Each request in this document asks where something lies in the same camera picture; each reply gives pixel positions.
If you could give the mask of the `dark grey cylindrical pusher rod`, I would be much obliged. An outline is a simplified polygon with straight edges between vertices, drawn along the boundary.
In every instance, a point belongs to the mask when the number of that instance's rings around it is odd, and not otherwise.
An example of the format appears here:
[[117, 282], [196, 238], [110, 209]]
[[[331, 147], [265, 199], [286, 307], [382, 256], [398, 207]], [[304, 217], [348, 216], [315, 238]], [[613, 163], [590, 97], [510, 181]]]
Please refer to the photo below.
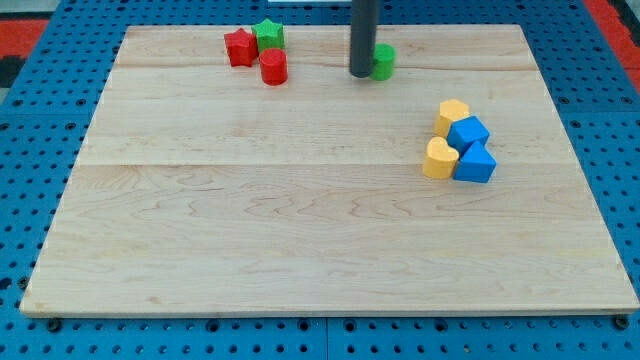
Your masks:
[[374, 66], [378, 0], [353, 0], [351, 5], [349, 72], [356, 78], [369, 77]]

